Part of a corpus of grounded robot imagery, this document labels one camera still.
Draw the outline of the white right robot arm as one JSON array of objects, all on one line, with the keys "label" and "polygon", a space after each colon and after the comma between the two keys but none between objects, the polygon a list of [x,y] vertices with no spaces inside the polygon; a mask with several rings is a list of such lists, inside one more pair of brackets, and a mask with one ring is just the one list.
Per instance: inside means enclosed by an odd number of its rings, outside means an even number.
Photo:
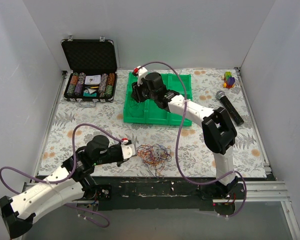
[{"label": "white right robot arm", "polygon": [[160,109],[180,115],[182,119],[188,119],[202,128],[204,143],[213,153],[216,169],[212,186],[202,184],[206,195],[222,199],[233,195],[238,183],[233,161],[237,131],[227,110],[223,107],[204,107],[185,99],[177,91],[167,89],[161,74],[157,72],[135,68],[132,74],[137,77],[137,81],[131,84],[131,96],[136,102],[153,100]]}]

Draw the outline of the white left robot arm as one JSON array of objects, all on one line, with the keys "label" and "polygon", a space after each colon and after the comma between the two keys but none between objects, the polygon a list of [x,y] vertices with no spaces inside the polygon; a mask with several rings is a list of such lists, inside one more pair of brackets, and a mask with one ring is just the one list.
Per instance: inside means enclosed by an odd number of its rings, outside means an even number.
[{"label": "white left robot arm", "polygon": [[53,210],[84,198],[96,196],[91,177],[95,166],[116,163],[120,166],[136,155],[131,140],[110,145],[104,135],[96,135],[65,160],[53,173],[24,192],[0,198],[0,214],[11,239],[27,233],[40,218]]}]

